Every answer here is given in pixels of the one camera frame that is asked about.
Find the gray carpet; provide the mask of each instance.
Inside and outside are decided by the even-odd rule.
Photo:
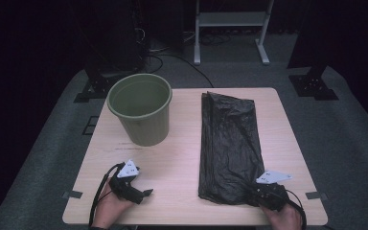
[[[214,87],[273,87],[284,105],[291,127],[320,193],[333,229],[368,229],[368,115],[346,81],[332,68],[323,75],[339,101],[299,98],[288,75],[308,69],[287,69],[295,34],[269,34],[264,46],[271,64],[262,66],[250,36],[233,36],[219,46],[201,46],[201,65]],[[161,48],[160,44],[152,47]],[[193,62],[193,46],[181,56]],[[155,74],[173,88],[210,87],[196,69],[180,58],[159,56],[163,66]],[[156,58],[146,58],[150,72]],[[99,115],[103,99],[73,103],[87,82],[84,71],[73,77],[58,99],[35,141],[23,168],[0,207],[0,229],[86,229],[67,225],[62,213],[72,190],[90,136],[82,135],[91,116]],[[309,229],[326,229],[309,227]]]

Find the black tape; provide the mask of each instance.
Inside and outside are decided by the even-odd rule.
[[[91,116],[89,117],[88,123],[83,129],[82,135],[92,135],[94,134],[95,126],[97,125],[98,119],[100,116]]]
[[[327,200],[326,194],[320,194],[318,192],[306,193],[307,199],[317,199],[320,198],[322,201]]]
[[[72,197],[72,198],[81,198],[82,193],[81,192],[76,192],[76,191],[64,192],[64,194],[62,194],[61,197],[65,198],[65,199],[68,199],[70,197]]]

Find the shelf leg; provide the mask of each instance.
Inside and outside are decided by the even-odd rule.
[[[262,27],[261,36],[260,38],[255,40],[263,65],[270,64],[270,61],[268,60],[268,57],[267,57],[267,53],[265,52],[265,47],[263,46],[263,42],[265,41],[265,33],[267,32],[268,21],[270,20],[271,9],[273,8],[273,3],[274,3],[274,0],[270,0],[268,2],[267,10],[265,11],[264,23]]]
[[[199,0],[196,0],[194,64],[201,64],[201,53],[199,51]]]

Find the dark background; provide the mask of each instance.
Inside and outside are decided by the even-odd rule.
[[[182,23],[179,27],[194,30],[195,0],[142,2],[146,3],[141,5],[145,16],[141,23],[151,27],[154,22],[147,21],[147,8],[157,8],[160,13],[173,8],[176,12],[170,14],[182,17],[176,18]],[[206,11],[265,6],[265,1],[201,2]],[[101,34],[96,31],[99,19],[92,2],[80,1],[79,6],[75,1],[0,0],[0,203],[62,90],[84,68],[86,54],[92,52],[85,36]],[[83,19],[84,23],[92,23],[82,27],[92,30],[86,34],[79,28],[86,25],[80,24]],[[174,25],[166,24],[165,28],[169,26],[164,32],[153,28],[153,35],[173,31]],[[325,58],[346,79],[368,112],[367,1],[276,1],[269,32],[299,33],[289,67],[311,66],[318,57]]]

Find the hand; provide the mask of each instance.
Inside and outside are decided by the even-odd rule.
[[[268,217],[273,230],[301,230],[300,213],[289,204],[286,204],[280,212],[272,211],[264,206],[261,208]]]
[[[112,224],[116,222],[116,219],[118,219],[118,217],[126,209],[133,206],[132,202],[128,200],[121,200],[113,192],[111,192],[111,189],[109,187],[109,180],[106,181],[99,200],[100,202],[98,202],[97,204],[97,209],[95,211],[95,217],[92,226],[104,229],[110,228],[110,226],[112,226]]]

